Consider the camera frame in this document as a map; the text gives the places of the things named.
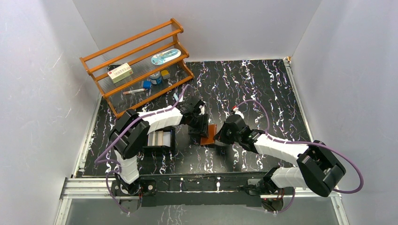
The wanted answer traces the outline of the orange leather card holder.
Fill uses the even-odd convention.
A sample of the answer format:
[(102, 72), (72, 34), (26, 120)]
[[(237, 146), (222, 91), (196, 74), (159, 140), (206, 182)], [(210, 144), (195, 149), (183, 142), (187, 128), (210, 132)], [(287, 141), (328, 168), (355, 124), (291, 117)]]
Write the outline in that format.
[(216, 133), (217, 133), (217, 125), (209, 124), (208, 130), (207, 130), (207, 137), (202, 137), (200, 139), (200, 145), (201, 146), (214, 145), (215, 144), (214, 137), (215, 137)]

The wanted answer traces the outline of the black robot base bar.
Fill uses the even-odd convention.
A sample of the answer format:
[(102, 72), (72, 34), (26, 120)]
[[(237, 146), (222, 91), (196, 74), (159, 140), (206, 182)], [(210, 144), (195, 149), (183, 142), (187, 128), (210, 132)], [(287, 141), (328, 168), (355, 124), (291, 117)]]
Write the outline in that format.
[(110, 190), (120, 202), (137, 200), (138, 206), (243, 205), (281, 210), (285, 189), (274, 193), (258, 187), (265, 172), (198, 174), (146, 174), (125, 185), (118, 176)]

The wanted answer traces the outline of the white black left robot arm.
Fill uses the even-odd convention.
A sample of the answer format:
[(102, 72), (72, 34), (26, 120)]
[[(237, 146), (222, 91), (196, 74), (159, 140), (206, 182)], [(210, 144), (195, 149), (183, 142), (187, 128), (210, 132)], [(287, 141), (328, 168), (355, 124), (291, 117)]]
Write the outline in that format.
[(155, 111), (128, 110), (117, 119), (109, 139), (119, 165), (117, 176), (127, 194), (135, 195), (140, 190), (137, 155), (147, 144), (149, 134), (179, 125), (187, 125), (194, 133), (207, 137), (206, 103), (193, 97)]

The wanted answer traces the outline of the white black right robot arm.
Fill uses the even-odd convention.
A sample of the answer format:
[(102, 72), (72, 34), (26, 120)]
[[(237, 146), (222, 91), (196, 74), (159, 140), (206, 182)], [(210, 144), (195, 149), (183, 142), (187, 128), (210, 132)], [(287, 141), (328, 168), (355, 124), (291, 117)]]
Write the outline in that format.
[(214, 140), (223, 144), (239, 144), (244, 150), (268, 155), (292, 164), (269, 170), (258, 187), (270, 194), (282, 188), (309, 188), (315, 194), (327, 197), (346, 174), (346, 169), (322, 142), (292, 143), (251, 129), (242, 116), (233, 114), (225, 121)]

